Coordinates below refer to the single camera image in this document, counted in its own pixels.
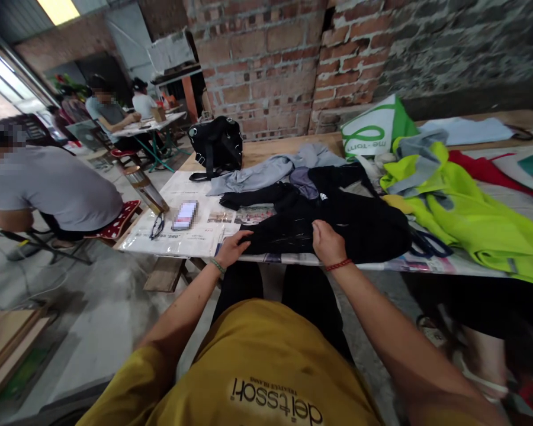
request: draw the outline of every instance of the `red bracelet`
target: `red bracelet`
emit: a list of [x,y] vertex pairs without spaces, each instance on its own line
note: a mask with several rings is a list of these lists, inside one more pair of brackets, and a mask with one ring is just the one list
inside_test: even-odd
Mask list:
[[343,262],[336,263],[336,264],[330,265],[330,266],[326,266],[326,270],[328,272],[330,272],[331,270],[337,269],[337,268],[342,267],[342,266],[346,266],[347,264],[350,264],[350,263],[353,263],[353,261],[351,259],[346,259]]

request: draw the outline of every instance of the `red cushion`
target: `red cushion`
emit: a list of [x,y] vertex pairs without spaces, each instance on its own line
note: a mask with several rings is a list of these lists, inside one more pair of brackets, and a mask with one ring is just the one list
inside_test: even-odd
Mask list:
[[135,151],[121,151],[121,150],[114,149],[111,151],[111,155],[116,158],[130,157],[130,156],[136,155],[136,152]]
[[101,232],[95,235],[89,235],[85,238],[107,238],[109,240],[118,240],[120,234],[123,233],[124,225],[130,221],[130,217],[134,214],[134,210],[140,205],[140,200],[127,201],[123,205],[123,209],[120,211],[120,215],[105,226]]

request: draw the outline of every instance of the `eyeglasses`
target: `eyeglasses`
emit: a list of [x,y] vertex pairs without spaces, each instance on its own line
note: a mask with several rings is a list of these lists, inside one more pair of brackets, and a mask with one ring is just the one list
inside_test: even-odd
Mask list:
[[154,224],[152,225],[152,231],[150,232],[150,239],[153,240],[154,238],[158,238],[162,231],[164,230],[164,213],[160,213],[158,216],[156,216],[156,219],[154,220]]

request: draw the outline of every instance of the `black backpack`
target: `black backpack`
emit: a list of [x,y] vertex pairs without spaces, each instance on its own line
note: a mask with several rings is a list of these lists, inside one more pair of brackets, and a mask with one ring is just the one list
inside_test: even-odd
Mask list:
[[240,170],[243,164],[243,137],[239,123],[220,116],[196,124],[188,131],[195,150],[195,161],[205,166],[205,173],[194,173],[190,180],[211,180],[223,172]]

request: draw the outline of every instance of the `wooden table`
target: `wooden table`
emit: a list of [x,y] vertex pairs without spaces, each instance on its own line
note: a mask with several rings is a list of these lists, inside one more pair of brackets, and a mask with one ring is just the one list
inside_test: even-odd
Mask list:
[[[493,114],[480,114],[467,116],[465,118],[471,120],[485,120],[486,118],[496,117],[502,120],[505,124],[514,125],[521,127],[525,130],[528,130],[533,133],[533,111],[521,110],[521,111],[508,111],[508,112],[496,112]],[[296,153],[303,144],[309,143],[321,143],[328,146],[329,150],[334,152],[337,155],[344,156],[342,137],[340,133],[329,133],[321,135],[308,135],[295,138],[287,138],[274,141],[261,141],[253,143],[245,143],[243,145],[243,167],[252,167],[258,163],[263,162],[264,160],[272,157],[276,154],[281,153]],[[531,146],[533,145],[532,141],[521,141],[521,140],[506,140],[498,141],[493,143],[484,143],[477,145],[464,145],[464,146],[452,146],[449,147],[450,150],[485,150],[493,148],[507,148],[515,146]],[[179,171],[183,172],[198,172],[204,171],[204,168],[195,161],[195,153],[192,154],[189,159],[180,167]],[[126,240],[129,233],[134,229],[137,222],[140,220],[140,217],[133,223],[129,230],[117,241],[115,244],[115,249],[119,249],[121,244]],[[485,274],[497,273],[498,271],[488,270]],[[482,271],[475,270],[474,273],[470,275],[482,275]]]

